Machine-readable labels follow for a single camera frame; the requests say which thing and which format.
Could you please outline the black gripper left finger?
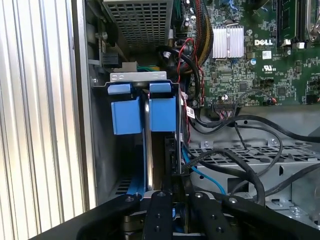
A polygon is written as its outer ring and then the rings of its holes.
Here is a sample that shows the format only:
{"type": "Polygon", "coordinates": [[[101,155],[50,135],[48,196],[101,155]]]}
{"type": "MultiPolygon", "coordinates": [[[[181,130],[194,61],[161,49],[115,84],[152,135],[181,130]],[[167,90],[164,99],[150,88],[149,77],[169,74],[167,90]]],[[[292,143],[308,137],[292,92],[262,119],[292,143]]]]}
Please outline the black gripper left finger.
{"type": "Polygon", "coordinates": [[[53,227],[33,240],[123,240],[126,216],[141,211],[147,204],[143,220],[143,240],[171,240],[173,236],[172,196],[154,191],[141,200],[136,195],[122,194],[71,220],[53,227]]]}

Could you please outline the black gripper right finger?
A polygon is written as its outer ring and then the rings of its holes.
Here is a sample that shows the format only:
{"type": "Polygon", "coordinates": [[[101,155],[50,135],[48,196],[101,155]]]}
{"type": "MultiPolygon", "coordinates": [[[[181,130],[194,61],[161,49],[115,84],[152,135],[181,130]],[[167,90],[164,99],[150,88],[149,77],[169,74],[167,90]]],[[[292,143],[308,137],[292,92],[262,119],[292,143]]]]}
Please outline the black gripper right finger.
{"type": "Polygon", "coordinates": [[[238,196],[188,195],[207,240],[318,240],[320,231],[238,196]]]}

